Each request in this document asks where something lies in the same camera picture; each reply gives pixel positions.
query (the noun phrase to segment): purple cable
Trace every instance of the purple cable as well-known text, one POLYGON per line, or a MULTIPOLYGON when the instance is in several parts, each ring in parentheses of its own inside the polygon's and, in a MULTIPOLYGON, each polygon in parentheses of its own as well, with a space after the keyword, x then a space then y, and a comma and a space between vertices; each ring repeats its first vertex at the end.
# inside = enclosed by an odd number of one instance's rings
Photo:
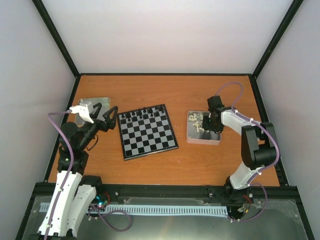
MULTIPOLYGON (((277 162, 279 161, 279 158, 280 158, 280 150, 279 150, 279 147, 278 147, 278 144, 276 143, 276 141, 274 140, 274 138, 271 136, 271 134, 266 130, 264 129, 258 122, 254 121, 254 120, 251 120, 251 118, 243 115, 242 113, 238 112, 235 110, 235 104, 239 101, 239 99, 242 97, 243 93, 244 93, 244 86, 240 83, 240 82, 237 82, 237 81, 232 81, 232 82, 228 82, 224 85, 222 85, 222 87, 219 88, 219 90, 215 93, 215 96, 222 90, 224 89, 226 86, 228 85, 231 85, 231 84, 237 84, 241 87, 241 92, 240 94, 238 95, 238 97, 234 100, 234 102, 232 103, 231 105, 231 109, 232 111, 237 115, 239 116, 240 118, 242 118, 244 121, 247 121, 247 122, 251 122, 253 123, 254 125, 256 125, 257 127, 259 127, 263 133, 265 135, 267 135, 267 137, 270 139, 270 141, 273 143, 274 145, 274 148, 275 148, 275 153, 276 153, 276 156, 275 156, 275 160, 273 161, 273 163, 271 163, 270 165, 268 166, 265 166, 264 168, 262 168, 260 171, 264 171, 270 167, 273 167, 274 165, 277 164, 277 162)), ((249 185, 251 183, 251 181, 258 175, 258 173, 254 173, 250 178, 249 180, 247 181, 247 184, 249 185)))
POLYGON ((242 97, 242 95, 244 94, 244 86, 243 86, 240 82, 231 81, 231 82, 228 82, 228 83, 222 85, 222 87, 220 87, 220 88, 218 89, 218 91, 216 91, 215 96, 217 96, 218 93, 220 93, 220 91, 221 91, 222 89, 224 89, 226 86, 229 86, 229 85, 231 85, 231 84, 237 84, 237 85, 239 85, 240 88, 241 88, 240 94, 236 97, 236 99, 234 100, 234 102, 233 102, 232 105, 231 105, 231 109, 232 109, 233 111, 235 111, 235 110, 234 110, 235 104, 239 101, 239 99, 240 99, 240 98, 242 97))
POLYGON ((101 220, 105 223, 105 225, 107 225, 107 227, 111 228, 112 230, 116 231, 116 232, 125 232, 127 231, 129 228, 131 228, 132 226, 132 220, 131 220, 131 217, 128 215, 128 213, 126 213, 125 211, 122 211, 122 210, 114 210, 114 211, 110 211, 106 214, 103 214, 101 215, 101 213, 99 212, 99 210, 95 207, 95 206, 91 206, 95 212, 98 214, 98 216, 101 218, 101 220), (124 214, 128 219, 129 219, 129 224, 127 227, 125 227, 124 229, 118 229, 118 228, 115 228, 114 226, 112 226, 109 222, 107 222, 107 220, 104 219, 104 217, 108 216, 108 215, 111 215, 111 214, 114 214, 114 213, 122 213, 124 214))
MULTIPOLYGON (((52 115, 64 115, 64 114, 68 114, 68 113, 71 113, 71 110, 68 110, 68 111, 63 111, 63 112, 50 112, 48 113, 48 118, 49 118, 49 121, 52 123, 52 125, 54 126, 54 128, 58 131, 58 133, 61 135, 61 137, 63 138, 63 140, 65 141, 65 144, 67 145, 68 147, 68 150, 70 152, 70 165, 69 165, 69 168, 66 172, 66 175, 61 183, 61 186, 60 186, 60 189, 63 189, 64 188, 64 185, 66 184, 66 181, 68 179, 68 176, 69 176, 69 173, 72 169, 72 165, 74 163, 74 153, 72 151, 72 148, 71 148, 71 145, 67 139, 67 137, 65 136, 65 134, 62 132, 62 130, 60 129, 60 127, 54 122, 54 120, 51 118, 52 115)), ((54 216, 54 213, 55 213, 55 210, 56 210, 56 206, 57 206, 57 203, 58 203, 58 200, 59 200, 59 197, 60 197, 60 194, 61 194, 61 191, 58 191, 58 193, 56 194, 56 197, 53 201, 53 204, 52 204, 52 209, 51 209, 51 213, 50 213, 50 216, 49 216, 49 220, 48 220, 48 225, 50 226, 51 225, 51 222, 52 222, 52 218, 54 216)), ((50 227, 47 227, 46 230, 45 230, 45 234, 44 234, 44 238, 43 240, 47 240, 48 239, 48 234, 49 234, 49 230, 50 230, 50 227)))
POLYGON ((255 215, 255 216, 253 216, 253 217, 251 217, 251 218, 248 218, 248 219, 244 219, 244 220, 241 220, 241 219, 240 219, 239 222, 241 222, 241 223, 249 222, 249 221, 251 221, 251 220, 256 219, 257 217, 259 217, 259 216, 266 210, 266 207, 267 207, 267 204, 268 204, 267 191, 266 191, 265 187, 262 186, 262 184, 260 184, 260 183, 258 183, 258 182, 252 184, 252 186, 255 186, 255 185, 259 185, 259 186, 262 188, 262 190, 263 190, 264 198, 265 198, 264 206, 263 206, 263 208, 261 209, 261 211, 260 211, 257 215, 255 215))

